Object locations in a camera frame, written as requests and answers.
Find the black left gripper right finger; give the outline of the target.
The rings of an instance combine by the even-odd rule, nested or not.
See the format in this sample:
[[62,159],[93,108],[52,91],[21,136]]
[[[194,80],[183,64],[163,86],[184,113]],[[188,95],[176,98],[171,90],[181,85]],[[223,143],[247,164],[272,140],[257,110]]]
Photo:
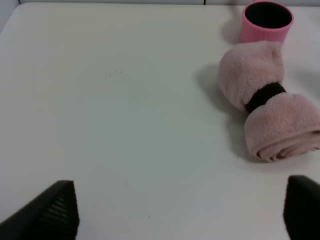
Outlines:
[[292,240],[320,238],[320,185],[303,175],[288,178],[283,219]]

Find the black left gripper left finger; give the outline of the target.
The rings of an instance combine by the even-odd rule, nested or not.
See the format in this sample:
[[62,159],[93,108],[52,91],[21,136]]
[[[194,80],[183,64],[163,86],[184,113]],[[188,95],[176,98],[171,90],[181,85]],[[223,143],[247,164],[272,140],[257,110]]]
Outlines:
[[80,215],[75,184],[59,180],[0,224],[2,240],[75,240]]

